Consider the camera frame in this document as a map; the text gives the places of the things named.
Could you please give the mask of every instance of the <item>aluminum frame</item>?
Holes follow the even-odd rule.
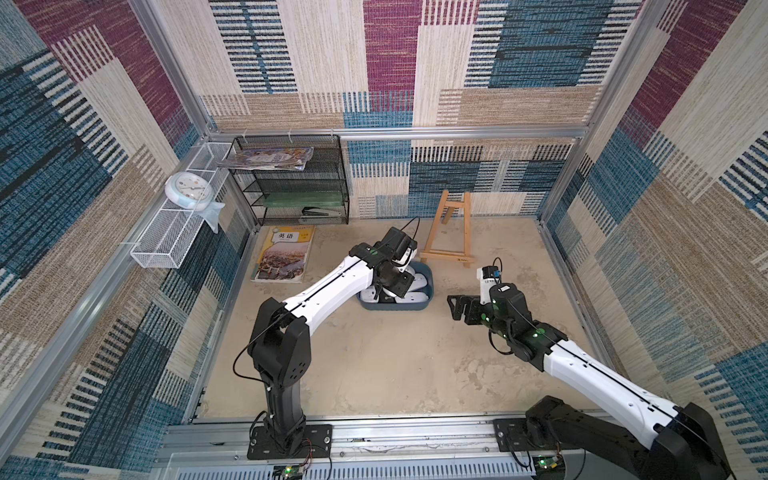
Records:
[[[159,17],[151,3],[151,0],[128,0],[128,4],[139,21],[139,25],[141,25],[154,49],[154,53],[160,60],[161,65],[163,65],[165,74],[168,76],[170,84],[174,87],[181,105],[197,130],[198,136],[205,137],[213,131],[213,124],[211,124],[208,118],[205,107],[200,103],[194,91],[192,91],[184,70],[176,60],[173,49],[170,43],[168,43],[167,36],[160,24]]]
[[[604,412],[590,415],[613,422]],[[333,447],[329,463],[317,459],[309,480],[331,478],[398,478],[436,480],[437,478],[530,478],[517,468],[512,457],[498,450],[493,428],[497,418],[525,417],[523,412],[468,415],[403,415],[392,418],[314,417],[312,423],[333,424]],[[182,425],[169,427],[163,438],[156,467],[150,478],[259,478],[267,480],[272,465],[286,460],[250,461],[247,459],[249,419],[227,424]],[[527,455],[523,449],[519,458]],[[531,455],[554,455],[552,450],[531,450]],[[567,480],[580,470],[584,478],[634,478],[584,450],[562,452]]]
[[[648,35],[654,28],[656,28],[661,17],[664,16],[664,12],[667,10],[670,0],[647,0],[645,4],[646,5],[640,12],[640,16],[637,18],[634,33],[627,41],[624,53],[618,59],[618,64],[606,82],[603,94],[598,98],[598,103],[594,106],[594,110],[589,119],[588,132],[584,138],[571,149],[571,153],[568,155],[565,165],[563,165],[563,169],[552,186],[549,197],[541,209],[541,218],[544,222],[548,221],[552,216],[554,209],[565,193],[565,189],[568,188],[571,178],[574,176],[582,158],[584,158],[584,153],[586,152],[587,147],[589,147],[592,137],[591,133],[595,130],[595,126],[604,121],[605,115],[613,108],[619,91],[621,91],[623,86],[627,83],[629,72],[632,69],[632,65],[635,63],[635,58],[637,58],[647,44]]]
[[[174,173],[185,169],[203,145],[204,142],[198,141],[179,162]],[[8,459],[43,402],[69,367],[80,345],[96,326],[131,268],[136,265],[131,258],[131,248],[164,202],[165,192],[161,189],[2,404],[0,466]]]
[[[195,416],[197,413],[197,406],[198,402],[200,401],[200,398],[204,394],[204,390],[208,386],[208,381],[210,380],[210,374],[214,369],[214,364],[216,361],[216,358],[219,355],[219,350],[221,349],[221,343],[224,337],[224,332],[227,331],[227,326],[230,323],[230,319],[232,318],[232,312],[235,308],[235,303],[237,302],[237,297],[240,295],[240,288],[234,288],[236,285],[239,287],[242,285],[243,280],[245,279],[246,272],[248,271],[248,266],[250,264],[250,257],[253,254],[253,250],[256,248],[257,239],[259,237],[258,231],[251,231],[250,235],[248,236],[248,241],[246,242],[245,249],[243,249],[243,256],[240,258],[240,265],[237,266],[237,272],[235,272],[235,277],[232,280],[232,286],[233,288],[230,288],[230,293],[227,296],[227,301],[224,304],[223,310],[221,310],[221,315],[219,319],[217,320],[217,325],[214,327],[214,334],[211,336],[210,341],[208,343],[209,349],[208,353],[205,356],[205,360],[203,361],[203,365],[200,368],[201,374],[197,376],[197,380],[195,381],[194,387],[192,388],[192,394],[190,395],[189,402],[187,403],[187,408],[184,410],[184,419],[182,423],[191,423],[195,420]]]
[[[379,127],[379,128],[291,128],[288,130],[225,130],[210,135],[210,141],[232,141],[247,135],[339,135],[344,141],[430,140],[482,138],[583,137],[586,124],[499,125],[479,127]]]
[[[595,326],[596,320],[593,319],[589,312],[583,307],[584,299],[581,298],[581,295],[576,288],[576,284],[574,283],[574,279],[568,272],[568,267],[563,261],[563,257],[561,257],[558,248],[554,245],[554,239],[552,238],[546,223],[539,224],[538,232],[539,235],[541,235],[541,240],[544,242],[544,248],[547,250],[547,253],[549,253],[549,258],[552,260],[554,269],[558,272],[560,281],[563,283],[565,294],[568,296],[568,299],[571,301],[571,306],[573,306],[573,309],[576,312],[576,317],[578,317],[578,321],[581,324],[581,329],[587,334],[587,340],[594,350],[595,358],[597,358],[600,363],[615,371],[616,366],[614,365],[611,356],[608,355],[608,350],[605,348],[602,338],[597,334],[598,330]]]

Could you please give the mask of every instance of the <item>clock face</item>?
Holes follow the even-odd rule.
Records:
[[[210,194],[208,182],[189,172],[183,172],[176,177],[174,186],[179,194],[184,195],[191,200],[203,200]]]

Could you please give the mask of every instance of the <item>white wire mesh basket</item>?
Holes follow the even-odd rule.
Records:
[[[228,169],[216,167],[229,149],[230,144],[206,143],[187,168],[207,180],[214,198],[230,174]],[[204,221],[194,208],[184,209],[166,199],[131,249],[131,256],[143,268],[179,268]]]

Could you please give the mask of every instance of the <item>black cable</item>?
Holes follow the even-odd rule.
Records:
[[[536,328],[537,328],[537,327],[536,327],[536,325],[534,325],[534,323],[533,323],[531,320],[529,320],[529,319],[528,319],[528,317],[526,317],[525,315],[523,315],[522,313],[520,313],[520,310],[518,310],[518,309],[517,309],[517,307],[516,307],[516,306],[515,306],[515,305],[514,305],[512,302],[510,302],[510,303],[509,303],[509,305],[512,307],[512,309],[514,309],[514,310],[515,310],[515,312],[517,312],[517,314],[518,314],[520,317],[522,317],[523,319],[525,319],[525,321],[526,321],[526,322],[528,322],[528,323],[529,323],[529,324],[530,324],[530,325],[531,325],[531,326],[532,326],[534,329],[536,329]],[[553,343],[553,344],[555,344],[556,346],[559,346],[561,349],[565,350],[565,352],[567,352],[567,353],[570,353],[570,354],[571,354],[573,357],[575,357],[575,358],[577,358],[577,359],[581,360],[582,362],[584,361],[583,359],[581,359],[581,357],[580,357],[579,355],[576,355],[576,354],[575,354],[575,353],[573,353],[571,350],[569,350],[569,349],[565,348],[564,346],[560,345],[559,343],[555,342],[553,339],[551,339],[549,336],[547,336],[547,334],[546,334],[546,333],[542,333],[542,335],[544,336],[544,338],[546,338],[547,340],[549,340],[550,342],[552,342],[552,343]],[[669,417],[669,418],[670,418],[670,420],[677,422],[677,424],[678,424],[678,425],[680,425],[680,426],[684,427],[686,430],[688,430],[688,432],[692,433],[692,434],[693,434],[693,435],[694,435],[694,436],[695,436],[697,439],[699,439],[699,440],[700,440],[700,441],[701,441],[703,444],[705,444],[705,445],[707,446],[707,448],[710,450],[710,452],[712,452],[712,454],[713,454],[714,456],[716,456],[718,460],[720,460],[720,463],[721,463],[721,464],[722,464],[722,465],[725,467],[725,469],[727,470],[727,473],[728,473],[728,474],[730,474],[730,476],[732,476],[732,477],[733,477],[733,480],[737,480],[736,476],[733,474],[733,470],[731,470],[731,468],[730,468],[730,465],[728,465],[728,462],[726,462],[725,460],[723,460],[723,457],[721,457],[721,456],[720,456],[720,454],[719,454],[719,453],[717,453],[717,451],[715,451],[715,449],[712,447],[712,445],[710,445],[710,443],[709,443],[707,440],[705,440],[704,438],[702,438],[702,437],[701,437],[701,435],[699,435],[698,433],[696,433],[696,432],[695,432],[695,431],[694,431],[694,430],[693,430],[691,427],[689,427],[688,425],[686,425],[686,424],[682,423],[680,420],[678,420],[677,418],[675,418],[675,416],[674,416],[674,415],[670,415],[669,413],[665,412],[665,411],[664,411],[664,409],[662,409],[661,407],[659,407],[659,406],[656,406],[656,405],[654,405],[653,403],[649,402],[649,401],[648,401],[648,400],[647,400],[645,397],[643,397],[641,394],[639,394],[639,393],[635,392],[633,389],[629,388],[628,386],[626,386],[626,385],[625,385],[625,384],[623,384],[622,382],[619,382],[619,381],[618,381],[618,380],[616,380],[616,379],[615,379],[613,376],[611,376],[611,375],[608,375],[606,372],[603,372],[601,369],[599,369],[598,367],[596,367],[596,366],[592,365],[592,364],[591,364],[591,363],[589,363],[589,362],[586,362],[586,363],[587,363],[587,365],[589,365],[591,368],[593,368],[593,369],[597,370],[599,373],[603,374],[604,376],[606,376],[606,377],[608,377],[609,379],[611,379],[611,380],[613,380],[614,382],[616,382],[618,385],[622,386],[622,387],[623,387],[625,390],[627,390],[627,391],[628,391],[629,393],[631,393],[632,395],[634,395],[634,396],[638,397],[638,398],[640,399],[640,401],[642,401],[642,402],[645,402],[645,403],[647,403],[649,406],[652,406],[652,407],[654,407],[656,410],[658,410],[659,412],[661,412],[661,413],[665,414],[667,417]],[[679,411],[679,413],[681,413],[681,414],[683,414],[683,415],[685,415],[685,416],[688,416],[688,415],[686,415],[686,414],[685,414],[685,412],[683,412],[682,410],[680,410],[680,411]]]
[[[507,450],[509,450],[509,453],[512,454],[512,458],[515,459],[515,461],[518,463],[518,465],[520,465],[522,468],[530,468],[531,467],[532,460],[531,460],[531,453],[529,451],[526,451],[526,452],[528,452],[528,464],[527,465],[523,465],[523,462],[520,461],[520,459],[518,458],[517,454],[515,453],[515,450],[513,450],[512,447],[509,446],[509,437],[505,438],[504,442],[507,444]]]
[[[494,350],[501,353],[502,355],[511,355],[513,352],[509,350],[508,352],[502,352],[501,350],[496,348],[496,345],[493,344],[493,331],[491,329],[488,329],[488,341],[491,343],[491,346]]]
[[[581,473],[584,471],[584,465],[587,463],[587,451],[584,450],[584,458],[581,460],[581,468],[578,469],[578,473],[575,477],[571,478],[571,480],[576,480],[581,476]]]
[[[411,237],[413,240],[416,240],[416,235],[419,234],[419,227],[421,226],[421,224],[422,224],[422,218],[421,217],[417,217],[416,218],[416,230],[413,231],[413,237]]]
[[[256,415],[256,418],[253,419],[253,422],[250,424],[250,428],[248,429],[248,439],[253,437],[253,428],[256,426],[256,423],[259,422],[259,419],[262,415],[266,415],[266,410],[262,410],[259,415]]]
[[[401,229],[400,229],[400,231],[403,231],[403,230],[405,230],[406,228],[408,228],[408,225],[410,225],[410,224],[411,224],[411,222],[413,222],[413,221],[414,221],[414,220],[416,220],[417,218],[419,218],[419,217],[413,217],[411,220],[408,220],[408,223],[406,223],[406,224],[403,226],[403,228],[401,228]]]
[[[249,346],[251,346],[251,345],[252,345],[254,342],[256,342],[256,341],[259,339],[259,337],[260,337],[260,336],[262,336],[264,333],[266,333],[266,331],[267,331],[268,329],[270,329],[270,328],[272,328],[273,326],[277,325],[277,323],[279,323],[279,322],[280,322],[280,319],[277,319],[277,320],[275,320],[274,322],[270,323],[270,324],[269,324],[269,326],[268,326],[266,329],[262,330],[262,331],[261,331],[261,333],[259,333],[259,334],[258,334],[258,335],[256,335],[255,337],[253,337],[253,338],[251,339],[251,341],[250,341],[250,342],[248,342],[248,345],[245,345],[245,347],[243,347],[243,349],[240,351],[240,353],[238,353],[238,354],[237,354],[237,356],[235,357],[235,361],[234,361],[234,362],[232,362],[232,373],[234,373],[236,376],[239,376],[241,379],[256,380],[257,382],[262,382],[262,383],[264,383],[264,381],[263,381],[262,379],[258,379],[258,378],[256,378],[256,377],[253,377],[253,376],[245,376],[245,375],[241,375],[241,374],[239,374],[239,373],[237,372],[237,370],[235,370],[235,365],[237,365],[237,360],[239,360],[239,359],[240,359],[240,356],[241,356],[241,355],[243,355],[243,354],[245,353],[245,351],[246,351],[246,350],[248,350],[248,347],[249,347]]]
[[[328,476],[326,477],[326,480],[329,480],[331,478],[331,472],[333,471],[333,459],[331,458],[331,452],[329,452],[328,449],[326,449],[325,447],[321,447],[320,445],[315,445],[314,447],[316,449],[321,449],[321,450],[325,451],[325,453],[328,454],[328,463],[330,465],[329,465],[329,468],[328,468]]]
[[[498,277],[496,277],[496,285],[498,285],[502,282],[502,273],[504,272],[504,264],[502,263],[501,257],[496,257],[495,259],[493,259],[493,263],[491,263],[492,266],[496,266],[496,260],[498,260]]]

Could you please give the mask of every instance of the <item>wooden easel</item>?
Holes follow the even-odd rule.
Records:
[[[443,223],[448,223],[448,220],[453,215],[453,211],[457,208],[464,209],[464,251],[463,252],[451,252],[448,250],[433,250],[432,242],[435,241],[435,235],[437,235],[437,229],[440,228],[438,222],[442,216],[442,211],[445,211],[445,216],[442,218]],[[464,201],[449,201],[448,191],[443,190],[440,197],[440,203],[437,206],[437,212],[435,213],[435,219],[432,221],[432,227],[429,229],[429,237],[427,237],[427,244],[424,246],[424,250],[421,252],[421,261],[426,263],[428,258],[436,258],[440,260],[455,260],[457,262],[464,263],[467,268],[475,259],[469,254],[469,217],[472,215],[472,199],[469,192],[464,193]]]

